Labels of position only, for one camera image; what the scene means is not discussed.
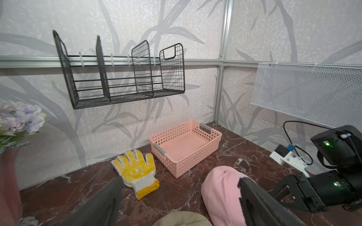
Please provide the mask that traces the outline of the pink plastic basket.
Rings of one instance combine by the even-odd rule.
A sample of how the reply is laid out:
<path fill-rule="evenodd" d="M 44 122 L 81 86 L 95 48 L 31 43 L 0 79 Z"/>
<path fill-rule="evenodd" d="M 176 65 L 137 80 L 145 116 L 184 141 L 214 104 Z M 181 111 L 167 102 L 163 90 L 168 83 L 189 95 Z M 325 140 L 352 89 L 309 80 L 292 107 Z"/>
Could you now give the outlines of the pink plastic basket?
<path fill-rule="evenodd" d="M 195 120 L 188 120 L 149 136 L 157 159 L 175 177 L 189 171 L 219 146 L 222 133 Z"/>

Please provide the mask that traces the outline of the white mesh wall basket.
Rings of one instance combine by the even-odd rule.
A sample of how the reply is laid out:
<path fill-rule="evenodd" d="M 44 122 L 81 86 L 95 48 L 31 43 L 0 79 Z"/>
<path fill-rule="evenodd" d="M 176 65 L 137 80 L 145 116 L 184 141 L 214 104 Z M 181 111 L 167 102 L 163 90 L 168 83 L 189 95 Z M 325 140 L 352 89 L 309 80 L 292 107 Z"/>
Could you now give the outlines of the white mesh wall basket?
<path fill-rule="evenodd" d="M 328 127 L 362 129 L 361 65 L 260 63 L 252 105 Z"/>

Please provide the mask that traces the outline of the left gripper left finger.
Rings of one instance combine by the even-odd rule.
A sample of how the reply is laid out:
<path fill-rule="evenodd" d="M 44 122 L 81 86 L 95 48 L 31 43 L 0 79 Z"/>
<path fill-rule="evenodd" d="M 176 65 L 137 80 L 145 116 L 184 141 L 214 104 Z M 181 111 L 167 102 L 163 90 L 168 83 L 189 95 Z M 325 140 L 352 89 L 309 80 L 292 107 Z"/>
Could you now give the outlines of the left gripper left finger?
<path fill-rule="evenodd" d="M 60 225 L 115 226 L 121 208 L 123 188 L 124 183 L 121 178 L 112 179 Z"/>

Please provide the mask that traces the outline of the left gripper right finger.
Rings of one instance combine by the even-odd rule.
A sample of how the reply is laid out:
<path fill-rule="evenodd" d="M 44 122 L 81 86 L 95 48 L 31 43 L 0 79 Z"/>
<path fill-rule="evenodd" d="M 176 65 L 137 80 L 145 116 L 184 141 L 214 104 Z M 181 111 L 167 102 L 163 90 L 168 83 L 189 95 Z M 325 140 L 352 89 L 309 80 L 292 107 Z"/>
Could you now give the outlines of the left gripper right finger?
<path fill-rule="evenodd" d="M 287 211 L 254 180 L 245 177 L 238 182 L 240 205 L 247 226 L 304 226 L 305 223 Z"/>

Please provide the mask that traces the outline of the pink glass vase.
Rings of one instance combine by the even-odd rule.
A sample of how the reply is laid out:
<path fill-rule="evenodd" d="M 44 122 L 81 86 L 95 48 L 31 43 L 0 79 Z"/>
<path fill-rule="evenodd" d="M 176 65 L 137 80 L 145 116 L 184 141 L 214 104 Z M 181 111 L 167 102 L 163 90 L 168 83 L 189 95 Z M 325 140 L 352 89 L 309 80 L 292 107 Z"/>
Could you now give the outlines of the pink glass vase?
<path fill-rule="evenodd" d="M 1 154 L 1 225 L 18 226 L 21 198 L 15 172 L 19 149 L 7 149 Z"/>

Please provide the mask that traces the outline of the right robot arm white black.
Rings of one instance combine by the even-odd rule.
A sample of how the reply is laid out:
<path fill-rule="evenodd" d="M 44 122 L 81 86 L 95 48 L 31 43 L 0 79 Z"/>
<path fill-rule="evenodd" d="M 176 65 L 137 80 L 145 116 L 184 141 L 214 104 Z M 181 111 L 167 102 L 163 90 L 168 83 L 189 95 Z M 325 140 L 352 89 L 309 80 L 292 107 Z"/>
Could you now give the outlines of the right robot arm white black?
<path fill-rule="evenodd" d="M 284 207 L 318 213 L 340 205 L 349 212 L 362 207 L 362 134 L 354 126 L 330 129 L 311 138 L 317 159 L 328 172 L 310 175 L 307 164 L 297 154 L 297 145 L 283 145 L 270 157 L 279 165 L 299 171 L 288 175 L 270 192 Z"/>

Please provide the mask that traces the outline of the purple white flower bouquet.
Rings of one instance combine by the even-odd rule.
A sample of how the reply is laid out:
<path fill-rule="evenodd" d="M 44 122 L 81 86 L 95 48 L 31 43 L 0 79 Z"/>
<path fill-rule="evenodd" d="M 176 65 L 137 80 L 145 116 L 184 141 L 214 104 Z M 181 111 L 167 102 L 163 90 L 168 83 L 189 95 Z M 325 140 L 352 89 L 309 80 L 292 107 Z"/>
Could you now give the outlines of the purple white flower bouquet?
<path fill-rule="evenodd" d="M 28 135 L 40 132 L 47 115 L 38 105 L 16 102 L 1 105 L 1 154 L 28 145 Z"/>

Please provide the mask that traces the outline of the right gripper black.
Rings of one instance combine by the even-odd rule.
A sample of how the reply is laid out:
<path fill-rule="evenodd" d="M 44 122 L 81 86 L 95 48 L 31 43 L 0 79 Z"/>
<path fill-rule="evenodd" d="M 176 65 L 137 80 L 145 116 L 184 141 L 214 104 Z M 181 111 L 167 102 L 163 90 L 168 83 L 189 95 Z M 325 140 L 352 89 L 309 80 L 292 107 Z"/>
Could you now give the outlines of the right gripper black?
<path fill-rule="evenodd" d="M 310 178 L 303 173 L 288 175 L 270 195 L 288 209 L 318 213 L 341 205 L 354 212 L 362 208 L 362 171 L 333 170 Z"/>

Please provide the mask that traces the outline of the beige baseball cap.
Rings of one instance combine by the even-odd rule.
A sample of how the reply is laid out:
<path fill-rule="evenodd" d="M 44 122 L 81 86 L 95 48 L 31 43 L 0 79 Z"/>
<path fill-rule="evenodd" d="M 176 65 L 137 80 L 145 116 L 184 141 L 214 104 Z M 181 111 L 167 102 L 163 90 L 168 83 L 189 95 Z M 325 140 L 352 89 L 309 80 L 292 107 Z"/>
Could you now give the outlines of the beige baseball cap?
<path fill-rule="evenodd" d="M 212 226 L 201 214 L 190 211 L 171 212 L 157 220 L 153 226 Z"/>

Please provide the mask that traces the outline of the yellow white work glove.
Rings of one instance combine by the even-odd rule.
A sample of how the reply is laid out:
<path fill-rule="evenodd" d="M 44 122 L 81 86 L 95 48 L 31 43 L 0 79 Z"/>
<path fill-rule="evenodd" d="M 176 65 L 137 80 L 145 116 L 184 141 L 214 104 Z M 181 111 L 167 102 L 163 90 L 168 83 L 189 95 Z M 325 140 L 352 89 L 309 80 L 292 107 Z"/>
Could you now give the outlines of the yellow white work glove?
<path fill-rule="evenodd" d="M 137 200 L 157 190 L 159 180 L 155 178 L 156 165 L 153 154 L 143 155 L 135 149 L 126 151 L 111 161 L 112 166 L 121 176 L 127 187 L 133 188 Z"/>

